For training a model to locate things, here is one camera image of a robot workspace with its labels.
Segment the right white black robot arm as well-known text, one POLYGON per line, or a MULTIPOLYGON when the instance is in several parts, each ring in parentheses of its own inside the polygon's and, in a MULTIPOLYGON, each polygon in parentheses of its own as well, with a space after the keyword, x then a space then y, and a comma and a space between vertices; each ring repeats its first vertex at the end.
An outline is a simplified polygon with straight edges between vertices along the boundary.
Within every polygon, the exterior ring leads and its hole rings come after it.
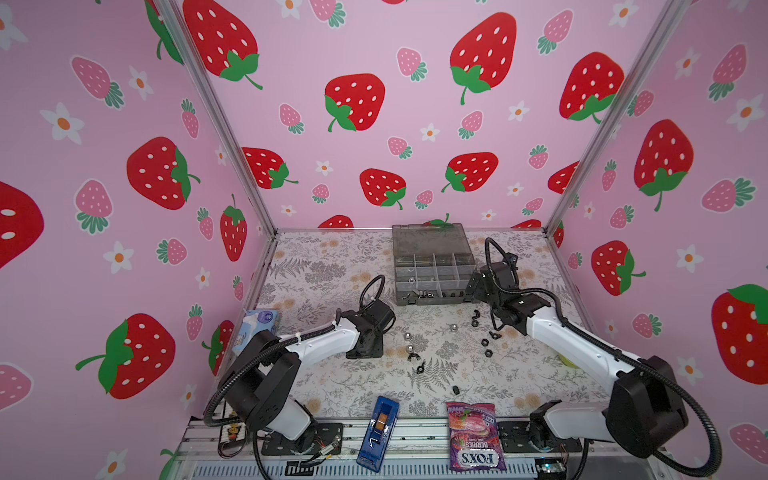
POLYGON ((690 477, 715 474, 723 460, 716 427, 677 383, 671 366, 657 356, 644 359, 626 353, 571 322, 554 293, 519 287, 516 255, 502 257, 472 273, 467 295, 489 306, 494 329, 510 327, 548 345, 609 395, 603 403, 554 400, 538 407, 529 416, 530 443, 543 450, 558 439, 612 442, 637 458, 655 457, 690 477), (680 464, 661 450, 688 425, 690 413, 701 422, 709 445, 708 458, 700 466, 680 464))

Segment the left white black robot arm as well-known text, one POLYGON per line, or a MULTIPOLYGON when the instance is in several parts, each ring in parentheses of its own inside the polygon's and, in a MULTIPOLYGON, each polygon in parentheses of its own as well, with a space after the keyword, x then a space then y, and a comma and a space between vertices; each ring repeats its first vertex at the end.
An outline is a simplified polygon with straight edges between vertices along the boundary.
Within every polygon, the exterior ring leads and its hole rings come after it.
POLYGON ((339 310, 332 321, 306 332, 258 333, 222 375, 204 424, 240 421, 252 433, 271 430, 307 449, 317 435, 316 422, 290 398, 300 371, 339 354, 348 360, 382 357, 383 336, 395 319, 390 306, 374 300, 357 311, 339 310))

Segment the grey plastic compartment organizer box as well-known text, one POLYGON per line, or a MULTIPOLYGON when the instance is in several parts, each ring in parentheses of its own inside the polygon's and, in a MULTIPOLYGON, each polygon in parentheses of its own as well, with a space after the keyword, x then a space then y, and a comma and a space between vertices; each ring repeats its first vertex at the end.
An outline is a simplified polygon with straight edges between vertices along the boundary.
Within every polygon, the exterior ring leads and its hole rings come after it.
POLYGON ((475 256, 464 227, 446 221, 392 227, 395 301, 407 305, 468 303, 465 292, 476 271, 475 256), (407 300, 411 290, 427 298, 407 300))

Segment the yellow green bowl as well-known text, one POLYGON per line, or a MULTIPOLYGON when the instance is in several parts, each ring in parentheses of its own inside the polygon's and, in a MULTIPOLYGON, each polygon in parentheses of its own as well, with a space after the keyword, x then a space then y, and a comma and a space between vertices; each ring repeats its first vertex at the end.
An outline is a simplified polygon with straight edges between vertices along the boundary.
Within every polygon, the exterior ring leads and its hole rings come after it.
POLYGON ((563 364, 564 364, 566 367, 569 367, 569 368, 574 368, 574 369, 578 369, 578 368, 579 368, 577 365, 575 365, 573 362, 571 362, 571 361, 570 361, 568 358, 566 358, 565 356, 563 356, 563 355, 561 355, 561 354, 558 354, 558 357, 560 358, 561 362, 562 362, 562 363, 563 363, 563 364))

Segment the blue rectangular plastic box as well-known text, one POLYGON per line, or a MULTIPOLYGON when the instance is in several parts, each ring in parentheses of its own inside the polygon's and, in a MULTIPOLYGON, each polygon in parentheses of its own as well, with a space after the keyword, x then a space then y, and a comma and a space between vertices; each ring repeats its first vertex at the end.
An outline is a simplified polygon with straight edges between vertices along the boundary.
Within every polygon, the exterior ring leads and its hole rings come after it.
POLYGON ((358 465, 375 473, 380 472, 399 410, 397 401, 384 396, 377 398, 356 459, 358 465))

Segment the blue white tissue pack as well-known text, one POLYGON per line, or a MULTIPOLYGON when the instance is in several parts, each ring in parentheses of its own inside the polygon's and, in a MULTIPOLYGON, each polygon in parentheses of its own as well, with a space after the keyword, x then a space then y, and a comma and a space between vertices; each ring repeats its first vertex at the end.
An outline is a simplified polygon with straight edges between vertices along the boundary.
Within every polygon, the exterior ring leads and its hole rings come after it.
POLYGON ((280 314, 277 310, 246 310, 240 329, 235 336, 232 351, 239 355, 249 341, 261 331, 270 331, 275 334, 279 323, 280 314))

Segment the purple Fox's candy bag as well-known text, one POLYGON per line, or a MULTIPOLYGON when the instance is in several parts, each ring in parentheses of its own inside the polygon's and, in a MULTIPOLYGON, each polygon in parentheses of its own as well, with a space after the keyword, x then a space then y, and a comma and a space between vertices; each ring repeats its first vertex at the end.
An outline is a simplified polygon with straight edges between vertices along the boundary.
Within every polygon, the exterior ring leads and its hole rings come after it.
POLYGON ((450 470, 505 470, 495 405, 447 402, 446 408, 450 470))

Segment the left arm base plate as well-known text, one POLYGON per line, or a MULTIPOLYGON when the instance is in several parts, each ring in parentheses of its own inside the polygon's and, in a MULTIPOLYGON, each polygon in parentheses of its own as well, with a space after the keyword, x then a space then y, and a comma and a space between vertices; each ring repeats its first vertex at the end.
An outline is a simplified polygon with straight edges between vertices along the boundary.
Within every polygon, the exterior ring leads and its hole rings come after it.
POLYGON ((260 447, 264 456, 327 456, 341 452, 344 435, 343 423, 312 423, 296 440, 272 432, 266 435, 260 447))

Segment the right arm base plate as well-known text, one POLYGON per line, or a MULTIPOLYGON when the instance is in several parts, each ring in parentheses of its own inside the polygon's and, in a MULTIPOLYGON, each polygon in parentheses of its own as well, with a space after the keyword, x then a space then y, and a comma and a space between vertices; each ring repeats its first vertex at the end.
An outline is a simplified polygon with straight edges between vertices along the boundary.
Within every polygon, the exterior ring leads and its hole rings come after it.
POLYGON ((528 420, 506 420, 498 423, 502 449, 507 454, 581 453, 579 440, 556 437, 545 424, 528 420))

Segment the black keychain tag with letters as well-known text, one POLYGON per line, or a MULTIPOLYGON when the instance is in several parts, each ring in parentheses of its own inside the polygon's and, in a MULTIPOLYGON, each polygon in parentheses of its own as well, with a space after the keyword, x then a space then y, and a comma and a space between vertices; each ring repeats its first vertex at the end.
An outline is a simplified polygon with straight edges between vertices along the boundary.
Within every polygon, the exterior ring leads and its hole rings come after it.
POLYGON ((239 455, 247 444, 247 428, 235 412, 229 417, 234 420, 221 428, 217 454, 222 459, 231 459, 239 455))

